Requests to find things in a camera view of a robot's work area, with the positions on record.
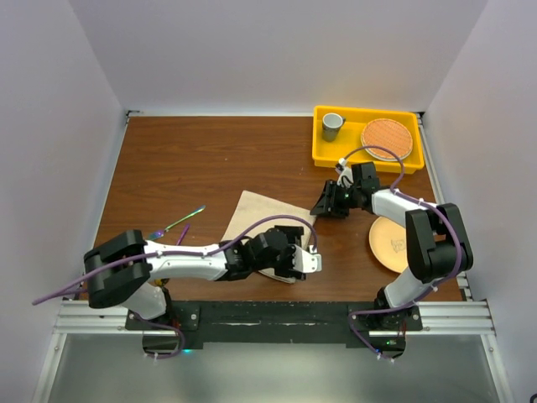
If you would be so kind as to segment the beige cloth napkin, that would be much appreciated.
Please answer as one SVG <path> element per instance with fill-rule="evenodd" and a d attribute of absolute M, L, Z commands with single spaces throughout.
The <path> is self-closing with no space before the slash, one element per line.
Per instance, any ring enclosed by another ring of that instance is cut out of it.
<path fill-rule="evenodd" d="M 220 281 L 244 280 L 261 273 L 275 280 L 272 268 L 286 247 L 317 248 L 309 211 L 275 199 L 244 191 L 220 242 L 226 273 Z"/>

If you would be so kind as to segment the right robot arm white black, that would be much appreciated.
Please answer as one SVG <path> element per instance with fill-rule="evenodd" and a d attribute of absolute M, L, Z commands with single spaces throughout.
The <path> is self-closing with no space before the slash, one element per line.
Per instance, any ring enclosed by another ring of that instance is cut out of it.
<path fill-rule="evenodd" d="M 373 308 L 354 315 L 370 316 L 385 330 L 394 329 L 404 312 L 441 283 L 469 270 L 473 253 L 457 205 L 441 205 L 408 196 L 382 186 L 374 163 L 336 165 L 337 180 L 328 180 L 310 214 L 345 218 L 359 208 L 385 217 L 405 229 L 408 267 L 379 290 Z"/>

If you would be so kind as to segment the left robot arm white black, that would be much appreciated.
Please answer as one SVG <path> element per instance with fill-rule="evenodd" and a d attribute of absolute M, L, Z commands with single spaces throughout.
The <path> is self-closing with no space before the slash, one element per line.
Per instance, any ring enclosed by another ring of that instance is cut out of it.
<path fill-rule="evenodd" d="M 89 306 L 124 306 L 153 328 L 165 329 L 174 309 L 155 280 L 235 281 L 265 269 L 303 280 L 319 266 L 314 249 L 302 248 L 302 234 L 301 227 L 276 226 L 253 238 L 186 247 L 145 240 L 140 231 L 129 230 L 85 254 Z"/>

